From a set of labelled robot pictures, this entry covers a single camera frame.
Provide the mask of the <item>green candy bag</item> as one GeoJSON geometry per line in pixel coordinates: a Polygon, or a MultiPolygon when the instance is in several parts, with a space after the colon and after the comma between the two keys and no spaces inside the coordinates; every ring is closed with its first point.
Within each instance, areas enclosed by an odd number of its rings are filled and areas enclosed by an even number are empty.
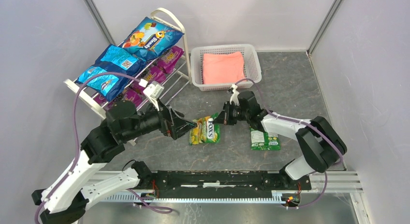
{"type": "Polygon", "coordinates": [[[269,134],[250,128],[251,150],[275,150],[281,149],[277,133],[269,134]]]}
{"type": "Polygon", "coordinates": [[[218,117],[218,113],[215,113],[210,116],[206,116],[199,119],[194,119],[193,122],[197,126],[190,130],[189,133],[189,144],[198,145],[198,144],[208,144],[208,143],[219,143],[221,132],[220,126],[215,123],[215,119],[218,117]]]}

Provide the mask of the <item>purple candy bag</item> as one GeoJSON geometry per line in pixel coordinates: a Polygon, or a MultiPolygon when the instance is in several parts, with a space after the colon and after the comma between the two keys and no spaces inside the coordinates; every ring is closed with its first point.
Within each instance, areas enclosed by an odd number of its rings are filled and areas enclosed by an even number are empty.
{"type": "MultiPolygon", "coordinates": [[[[161,84],[166,80],[166,74],[159,67],[152,66],[149,72],[143,77],[143,79],[146,80],[148,83],[156,81],[161,84]]],[[[137,82],[133,82],[130,85],[130,87],[132,90],[139,94],[143,94],[143,90],[145,89],[145,87],[140,86],[137,82]]]]}
{"type": "MultiPolygon", "coordinates": [[[[97,96],[93,100],[99,105],[103,105],[104,103],[106,103],[106,99],[98,93],[97,93],[97,96]]],[[[137,92],[135,92],[132,89],[125,89],[115,99],[108,102],[108,104],[104,107],[104,110],[110,109],[116,102],[125,101],[125,100],[133,102],[135,107],[137,107],[143,101],[143,99],[137,92]]]]}
{"type": "Polygon", "coordinates": [[[159,67],[164,73],[171,74],[174,71],[174,67],[177,61],[183,55],[184,50],[178,46],[173,46],[165,52],[156,62],[156,66],[159,67]]]}

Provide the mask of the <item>blue candy bag back side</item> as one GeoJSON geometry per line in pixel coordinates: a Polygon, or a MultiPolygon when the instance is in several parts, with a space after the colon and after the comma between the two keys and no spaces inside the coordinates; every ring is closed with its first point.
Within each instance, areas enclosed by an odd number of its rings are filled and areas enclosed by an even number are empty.
{"type": "Polygon", "coordinates": [[[83,84],[90,77],[103,74],[90,82],[87,86],[100,93],[107,101],[115,99],[130,82],[130,79],[118,76],[117,73],[136,76],[146,65],[125,49],[116,45],[109,45],[95,60],[94,64],[86,69],[77,79],[83,84]]]}

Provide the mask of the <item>blue candy bag with fruits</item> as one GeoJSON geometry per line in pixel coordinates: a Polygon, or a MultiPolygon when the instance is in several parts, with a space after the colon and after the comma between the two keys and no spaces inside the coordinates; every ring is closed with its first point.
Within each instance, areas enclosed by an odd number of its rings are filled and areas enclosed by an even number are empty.
{"type": "Polygon", "coordinates": [[[172,48],[184,33],[145,17],[120,45],[136,57],[150,61],[172,48]]]}

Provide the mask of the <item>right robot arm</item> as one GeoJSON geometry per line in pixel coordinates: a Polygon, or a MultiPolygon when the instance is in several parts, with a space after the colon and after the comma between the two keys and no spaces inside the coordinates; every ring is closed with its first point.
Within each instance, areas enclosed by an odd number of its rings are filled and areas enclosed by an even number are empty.
{"type": "Polygon", "coordinates": [[[254,130],[278,134],[295,140],[302,156],[285,165],[281,172],[291,180],[298,180],[315,172],[324,173],[343,161],[347,147],[328,120],[322,116],[314,119],[296,119],[261,108],[254,92],[234,93],[214,119],[217,124],[235,125],[245,121],[254,130]]]}

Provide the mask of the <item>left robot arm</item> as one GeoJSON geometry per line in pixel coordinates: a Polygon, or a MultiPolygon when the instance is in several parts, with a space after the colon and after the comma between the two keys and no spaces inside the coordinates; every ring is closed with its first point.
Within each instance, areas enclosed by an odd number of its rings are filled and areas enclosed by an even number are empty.
{"type": "Polygon", "coordinates": [[[164,104],[146,113],[138,113],[130,101],[115,103],[106,112],[102,123],[80,143],[79,153],[59,179],[49,188],[32,193],[32,199],[38,206],[35,222],[72,224],[103,199],[126,189],[147,185],[152,174],[143,162],[136,162],[98,183],[87,185],[87,182],[123,152],[129,140],[156,130],[164,136],[178,139],[196,126],[182,113],[164,104]]]}

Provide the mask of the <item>cream metal shelf rack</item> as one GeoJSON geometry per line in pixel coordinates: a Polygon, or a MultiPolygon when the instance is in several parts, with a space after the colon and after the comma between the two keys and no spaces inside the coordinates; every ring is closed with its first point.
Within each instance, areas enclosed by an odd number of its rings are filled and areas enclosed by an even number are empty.
{"type": "MultiPolygon", "coordinates": [[[[184,25],[181,21],[169,10],[165,8],[157,8],[152,11],[149,15],[149,18],[158,21],[170,28],[175,30],[181,31],[182,33],[186,33],[184,25]]],[[[177,61],[177,66],[173,68],[173,71],[166,76],[166,79],[161,83],[162,86],[165,87],[165,90],[161,93],[160,98],[162,99],[165,95],[167,95],[173,89],[176,89],[176,92],[172,94],[172,96],[166,100],[164,103],[168,104],[177,94],[179,94],[187,85],[192,83],[191,79],[191,66],[190,66],[190,57],[188,53],[188,39],[186,35],[182,37],[182,48],[184,54],[181,55],[180,59],[177,61]]],[[[79,99],[83,101],[94,113],[98,115],[101,119],[106,118],[106,110],[105,107],[108,105],[108,102],[103,104],[98,104],[94,98],[98,97],[97,93],[93,93],[93,95],[89,95],[86,91],[82,91],[79,93],[79,99]]]]}

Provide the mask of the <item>pink folded cloth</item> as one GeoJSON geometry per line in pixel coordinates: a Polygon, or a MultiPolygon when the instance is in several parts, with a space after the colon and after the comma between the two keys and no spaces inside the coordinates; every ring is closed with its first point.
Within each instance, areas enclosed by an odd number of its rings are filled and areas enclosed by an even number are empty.
{"type": "Polygon", "coordinates": [[[240,52],[203,54],[204,84],[232,84],[244,78],[244,58],[240,52]]]}

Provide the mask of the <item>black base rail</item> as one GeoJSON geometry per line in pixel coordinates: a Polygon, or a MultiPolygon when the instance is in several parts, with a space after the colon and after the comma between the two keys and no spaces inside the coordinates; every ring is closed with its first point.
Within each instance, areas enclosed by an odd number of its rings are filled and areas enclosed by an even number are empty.
{"type": "Polygon", "coordinates": [[[273,191],[311,190],[309,176],[292,180],[278,171],[156,171],[135,190],[158,192],[158,198],[270,198],[273,191]]]}

